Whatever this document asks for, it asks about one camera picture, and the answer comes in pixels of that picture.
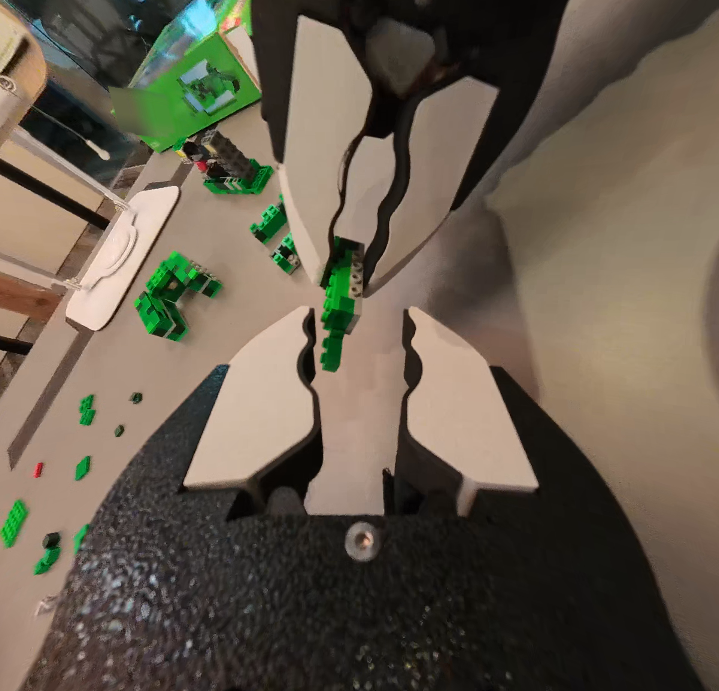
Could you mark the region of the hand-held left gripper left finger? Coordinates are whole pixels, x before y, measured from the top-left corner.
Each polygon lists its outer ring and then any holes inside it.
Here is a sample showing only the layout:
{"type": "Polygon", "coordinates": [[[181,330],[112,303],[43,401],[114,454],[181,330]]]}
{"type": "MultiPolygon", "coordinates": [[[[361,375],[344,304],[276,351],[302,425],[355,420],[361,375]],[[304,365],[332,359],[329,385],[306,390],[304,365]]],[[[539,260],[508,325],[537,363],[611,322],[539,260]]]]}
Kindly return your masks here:
{"type": "Polygon", "coordinates": [[[315,443],[319,462],[297,481],[306,488],[322,465],[315,377],[314,309],[299,306],[235,354],[195,448],[183,485],[188,490],[269,490],[268,476],[315,443]]]}

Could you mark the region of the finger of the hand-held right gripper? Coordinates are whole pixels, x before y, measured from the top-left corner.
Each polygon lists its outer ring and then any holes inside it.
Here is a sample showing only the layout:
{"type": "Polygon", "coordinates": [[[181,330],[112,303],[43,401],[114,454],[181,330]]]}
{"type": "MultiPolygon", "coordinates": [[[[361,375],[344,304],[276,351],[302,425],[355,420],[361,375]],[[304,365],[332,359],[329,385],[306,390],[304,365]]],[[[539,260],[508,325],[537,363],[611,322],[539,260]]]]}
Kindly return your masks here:
{"type": "Polygon", "coordinates": [[[364,125],[372,87],[341,31],[306,16],[296,31],[280,188],[301,264],[318,285],[342,160],[364,125]]]}
{"type": "Polygon", "coordinates": [[[484,131],[499,90],[464,76],[418,102],[409,128],[408,180],[400,171],[403,139],[395,153],[400,200],[391,199],[387,221],[378,217],[374,241],[381,251],[373,269],[364,261],[366,296],[379,291],[417,255],[447,218],[484,131]]]}

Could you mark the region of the white stand base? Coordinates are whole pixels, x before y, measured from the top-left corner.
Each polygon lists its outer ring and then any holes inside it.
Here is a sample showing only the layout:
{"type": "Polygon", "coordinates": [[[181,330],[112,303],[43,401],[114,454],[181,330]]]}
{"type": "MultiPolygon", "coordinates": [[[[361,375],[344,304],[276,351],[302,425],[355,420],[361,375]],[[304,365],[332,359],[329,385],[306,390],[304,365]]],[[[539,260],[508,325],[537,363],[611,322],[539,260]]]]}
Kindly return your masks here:
{"type": "Polygon", "coordinates": [[[97,332],[108,325],[175,209],[176,185],[146,189],[123,209],[70,294],[66,320],[97,332]]]}

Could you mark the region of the grey desk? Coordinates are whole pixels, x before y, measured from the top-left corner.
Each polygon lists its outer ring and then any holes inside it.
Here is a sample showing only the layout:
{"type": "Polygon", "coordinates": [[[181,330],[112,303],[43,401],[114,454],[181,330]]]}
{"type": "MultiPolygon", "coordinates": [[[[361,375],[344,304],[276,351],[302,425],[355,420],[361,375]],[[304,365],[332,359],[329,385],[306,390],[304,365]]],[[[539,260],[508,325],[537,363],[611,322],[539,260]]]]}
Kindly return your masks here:
{"type": "MultiPolygon", "coordinates": [[[[114,318],[88,334],[58,310],[1,397],[1,520],[20,498],[29,508],[11,549],[1,549],[1,689],[19,689],[52,623],[38,603],[60,592],[76,559],[72,540],[132,457],[218,364],[299,306],[319,318],[324,294],[303,269],[286,275],[249,233],[277,201],[274,174],[259,196],[215,196],[174,152],[153,155],[131,192],[188,173],[178,204],[114,318]],[[177,250],[208,267],[224,287],[215,299],[189,299],[189,331],[175,343],[149,336],[133,300],[158,263],[177,250]],[[133,392],[143,394],[138,405],[133,392]],[[94,394],[90,426],[81,399],[94,394]],[[118,424],[122,436],[113,436],[118,424]],[[74,480],[91,456],[91,470],[74,480]],[[36,463],[42,476],[33,478],[36,463]],[[42,539],[61,533],[60,555],[43,575],[33,569],[42,539]]],[[[417,306],[463,337],[491,365],[504,367],[529,394],[539,392],[528,331],[516,292],[496,194],[481,185],[436,235],[364,304],[337,373],[316,363],[325,465],[309,489],[311,514],[380,513],[380,475],[393,467],[405,354],[403,309],[417,306]]]]}

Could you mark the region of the large green flat plate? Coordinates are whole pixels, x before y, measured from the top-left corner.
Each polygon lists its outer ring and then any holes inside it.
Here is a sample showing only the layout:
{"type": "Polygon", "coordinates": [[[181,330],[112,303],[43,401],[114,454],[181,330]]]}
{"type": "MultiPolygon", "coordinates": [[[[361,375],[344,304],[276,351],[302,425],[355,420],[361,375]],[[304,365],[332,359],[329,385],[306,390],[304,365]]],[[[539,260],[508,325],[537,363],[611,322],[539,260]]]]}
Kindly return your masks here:
{"type": "Polygon", "coordinates": [[[4,548],[12,548],[23,524],[29,516],[29,509],[22,499],[16,499],[1,527],[1,541],[4,548]]]}

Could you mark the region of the grey and green brick tower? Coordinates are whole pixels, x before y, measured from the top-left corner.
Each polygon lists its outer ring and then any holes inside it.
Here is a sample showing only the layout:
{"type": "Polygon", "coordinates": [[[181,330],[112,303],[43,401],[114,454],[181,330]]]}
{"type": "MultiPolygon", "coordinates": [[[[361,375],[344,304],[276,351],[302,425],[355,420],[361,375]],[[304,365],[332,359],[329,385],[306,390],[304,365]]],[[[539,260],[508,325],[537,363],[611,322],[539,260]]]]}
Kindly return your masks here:
{"type": "Polygon", "coordinates": [[[259,195],[274,174],[271,165],[247,157],[216,128],[179,139],[172,150],[193,165],[204,188],[217,195],[259,195]]]}

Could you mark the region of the long green brick strip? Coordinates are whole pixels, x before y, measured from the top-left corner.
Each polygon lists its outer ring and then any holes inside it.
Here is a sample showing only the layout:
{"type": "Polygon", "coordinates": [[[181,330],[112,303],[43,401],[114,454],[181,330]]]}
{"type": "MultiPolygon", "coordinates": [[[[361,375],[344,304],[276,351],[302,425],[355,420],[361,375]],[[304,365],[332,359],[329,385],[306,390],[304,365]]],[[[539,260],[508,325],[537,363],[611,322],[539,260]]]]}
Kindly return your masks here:
{"type": "Polygon", "coordinates": [[[257,241],[265,244],[270,241],[287,224],[287,214],[283,195],[278,201],[270,204],[263,212],[260,220],[249,226],[249,231],[257,241]]]}

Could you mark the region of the green toy brick box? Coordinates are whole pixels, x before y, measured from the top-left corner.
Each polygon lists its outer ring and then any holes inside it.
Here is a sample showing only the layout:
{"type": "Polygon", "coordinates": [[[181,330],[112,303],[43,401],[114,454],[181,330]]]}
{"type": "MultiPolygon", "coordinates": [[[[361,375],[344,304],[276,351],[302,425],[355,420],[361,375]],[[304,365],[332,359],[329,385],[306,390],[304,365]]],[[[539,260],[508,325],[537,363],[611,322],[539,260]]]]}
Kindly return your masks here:
{"type": "Polygon", "coordinates": [[[130,82],[110,87],[118,127],[161,152],[258,102],[257,74],[240,51],[251,37],[251,0],[193,0],[130,82]]]}

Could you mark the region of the green and black brick pair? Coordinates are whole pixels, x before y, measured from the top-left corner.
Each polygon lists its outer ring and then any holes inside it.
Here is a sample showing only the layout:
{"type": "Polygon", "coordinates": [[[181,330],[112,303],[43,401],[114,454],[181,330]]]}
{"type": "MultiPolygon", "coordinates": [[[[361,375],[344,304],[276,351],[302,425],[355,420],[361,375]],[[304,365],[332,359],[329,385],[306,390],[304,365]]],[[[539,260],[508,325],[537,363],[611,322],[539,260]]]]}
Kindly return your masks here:
{"type": "Polygon", "coordinates": [[[50,532],[42,539],[43,554],[33,569],[33,575],[47,573],[56,563],[60,555],[61,533],[50,532]]]}

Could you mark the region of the green brick arch assembly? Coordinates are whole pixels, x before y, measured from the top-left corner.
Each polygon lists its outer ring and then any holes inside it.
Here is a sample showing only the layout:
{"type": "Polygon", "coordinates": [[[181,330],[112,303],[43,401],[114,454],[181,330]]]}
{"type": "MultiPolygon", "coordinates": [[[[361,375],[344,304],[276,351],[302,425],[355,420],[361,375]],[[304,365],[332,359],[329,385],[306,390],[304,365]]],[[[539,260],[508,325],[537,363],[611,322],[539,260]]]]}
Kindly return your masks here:
{"type": "Polygon", "coordinates": [[[222,287],[208,269],[174,250],[152,273],[134,308],[148,334],[179,342],[188,331],[178,307],[182,297],[191,291],[214,298],[222,287]]]}

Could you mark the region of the short green black brick piece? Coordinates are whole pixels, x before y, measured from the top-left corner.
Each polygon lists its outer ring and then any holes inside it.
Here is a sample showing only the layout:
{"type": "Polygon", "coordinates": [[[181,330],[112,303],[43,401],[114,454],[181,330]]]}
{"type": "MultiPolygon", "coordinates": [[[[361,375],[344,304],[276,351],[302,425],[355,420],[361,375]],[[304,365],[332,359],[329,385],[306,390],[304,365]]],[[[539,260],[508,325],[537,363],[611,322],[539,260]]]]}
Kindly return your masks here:
{"type": "Polygon", "coordinates": [[[285,274],[292,275],[301,266],[292,233],[287,233],[274,248],[271,259],[285,274]]]}

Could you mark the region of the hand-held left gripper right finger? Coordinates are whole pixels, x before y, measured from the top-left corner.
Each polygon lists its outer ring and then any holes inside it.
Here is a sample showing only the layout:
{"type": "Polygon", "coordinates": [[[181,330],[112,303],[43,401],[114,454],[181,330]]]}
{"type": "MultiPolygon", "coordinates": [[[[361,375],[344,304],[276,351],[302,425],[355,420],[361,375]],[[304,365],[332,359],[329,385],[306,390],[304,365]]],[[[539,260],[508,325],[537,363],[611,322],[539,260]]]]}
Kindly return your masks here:
{"type": "Polygon", "coordinates": [[[539,481],[484,357],[412,306],[395,473],[417,490],[537,490],[539,481]]]}

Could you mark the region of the green brick limb assembly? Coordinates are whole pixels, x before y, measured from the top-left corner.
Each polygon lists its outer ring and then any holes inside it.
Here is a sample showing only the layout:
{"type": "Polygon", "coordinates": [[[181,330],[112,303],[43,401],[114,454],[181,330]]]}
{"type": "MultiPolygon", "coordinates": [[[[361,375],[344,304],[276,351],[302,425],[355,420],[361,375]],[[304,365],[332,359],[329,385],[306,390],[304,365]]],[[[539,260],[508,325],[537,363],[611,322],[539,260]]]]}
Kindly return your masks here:
{"type": "Polygon", "coordinates": [[[363,291],[364,245],[334,237],[321,314],[322,327],[327,333],[320,357],[324,371],[339,369],[345,337],[352,333],[362,312],[363,291]]]}

